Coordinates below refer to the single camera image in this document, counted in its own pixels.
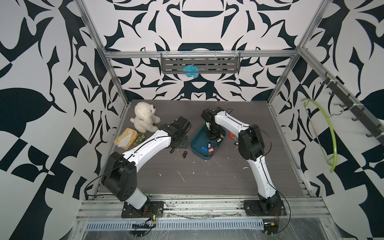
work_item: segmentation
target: vent grille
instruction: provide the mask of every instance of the vent grille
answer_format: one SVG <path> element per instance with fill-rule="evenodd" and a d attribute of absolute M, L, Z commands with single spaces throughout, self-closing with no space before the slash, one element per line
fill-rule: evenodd
<path fill-rule="evenodd" d="M 144 220 L 89 221 L 87 231 L 133 230 L 132 224 L 143 224 Z M 159 230 L 263 230 L 262 219 L 203 219 L 203 220 L 158 220 L 152 231 Z"/>
<path fill-rule="evenodd" d="M 161 58 L 164 74 L 180 74 L 186 65 L 194 65 L 198 73 L 237 73 L 240 70 L 240 56 L 234 58 Z"/>

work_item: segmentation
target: blue tray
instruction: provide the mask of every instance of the blue tray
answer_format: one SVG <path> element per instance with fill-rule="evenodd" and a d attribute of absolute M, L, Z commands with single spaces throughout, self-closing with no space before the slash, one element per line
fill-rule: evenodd
<path fill-rule="evenodd" d="M 212 154 L 209 156 L 208 152 L 204 152 L 201 150 L 201 147 L 204 146 L 208 148 L 208 142 L 211 142 L 212 146 L 217 146 L 216 151 L 219 149 L 221 143 L 224 141 L 224 139 L 219 143 L 214 143 L 214 141 L 209 140 L 207 134 L 205 133 L 208 130 L 207 126 L 204 124 L 203 127 L 200 129 L 200 131 L 193 137 L 190 147 L 194 154 L 196 154 L 198 157 L 209 160 L 211 159 L 215 154 Z"/>

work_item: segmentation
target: blue yarn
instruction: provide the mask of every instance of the blue yarn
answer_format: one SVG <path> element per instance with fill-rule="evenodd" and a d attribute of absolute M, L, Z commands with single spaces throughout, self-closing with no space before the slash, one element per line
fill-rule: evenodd
<path fill-rule="evenodd" d="M 199 69 L 194 65 L 187 65 L 183 68 L 183 72 L 198 72 Z M 198 73 L 186 73 L 187 77 L 197 78 L 199 76 Z"/>

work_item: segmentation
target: gray wooden table surface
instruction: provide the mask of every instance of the gray wooden table surface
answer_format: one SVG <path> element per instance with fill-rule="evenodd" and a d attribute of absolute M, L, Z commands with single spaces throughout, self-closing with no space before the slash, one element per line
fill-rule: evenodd
<path fill-rule="evenodd" d="M 127 127 L 134 129 L 129 119 L 135 117 L 134 107 L 140 101 L 155 105 L 155 115 L 161 118 L 161 123 L 156 124 L 157 126 L 172 123 L 179 116 L 187 118 L 192 124 L 187 134 L 189 141 L 205 124 L 201 118 L 204 109 L 232 108 L 231 116 L 250 125 L 256 124 L 270 135 L 272 149 L 265 156 L 265 160 L 275 187 L 285 197 L 303 196 L 266 102 L 133 100 L 121 132 Z M 267 152 L 270 141 L 263 132 L 262 136 Z M 207 161 L 193 154 L 190 148 L 178 149 L 172 154 L 169 153 L 170 148 L 163 149 L 138 172 L 138 187 L 143 193 L 257 195 L 257 185 L 252 170 L 235 148 L 234 141 L 226 136 L 214 157 Z M 125 149 L 115 147 L 114 151 L 123 153 Z M 188 152 L 187 157 L 180 160 L 180 155 L 184 151 Z M 99 192 L 108 192 L 108 190 L 101 186 Z"/>

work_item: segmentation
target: metal rail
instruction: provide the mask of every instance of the metal rail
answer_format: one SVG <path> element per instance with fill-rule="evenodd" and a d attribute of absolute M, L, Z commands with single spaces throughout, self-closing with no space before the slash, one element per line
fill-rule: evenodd
<path fill-rule="evenodd" d="M 247 218 L 243 208 L 244 200 L 258 200 L 257 196 L 230 195 L 171 195 L 149 194 L 151 200 L 164 201 L 163 217 L 172 219 L 186 218 Z M 331 217 L 322 198 L 288 197 L 291 217 Z M 113 196 L 98 197 L 83 201 L 76 221 L 85 220 L 121 220 L 123 202 Z"/>
<path fill-rule="evenodd" d="M 241 57 L 292 57 L 295 50 L 233 50 L 233 51 L 105 51 L 106 58 L 232 58 Z"/>
<path fill-rule="evenodd" d="M 88 12 L 88 9 L 85 6 L 84 1 L 83 0 L 74 0 L 74 2 L 77 5 L 77 8 L 78 8 L 80 15 L 81 15 L 81 19 L 83 20 L 85 26 L 87 27 L 87 29 L 89 31 L 89 35 L 91 36 L 91 39 L 93 40 L 93 43 L 96 46 L 96 49 L 97 49 L 97 51 L 101 57 L 101 60 L 104 63 L 104 66 L 106 67 L 107 71 L 109 72 L 109 74 L 111 76 L 112 82 L 115 85 L 116 90 L 119 93 L 119 96 L 121 97 L 121 100 L 123 101 L 124 105 L 127 106 L 128 102 L 129 102 L 127 99 L 127 96 L 125 95 L 125 93 L 122 89 L 119 78 L 116 76 L 115 71 L 113 70 L 112 64 L 110 63 L 110 61 L 106 58 L 106 56 L 104 54 L 104 47 L 101 43 L 99 35 L 97 34 L 96 28 L 93 24 L 93 21 L 92 21 L 91 16 Z"/>

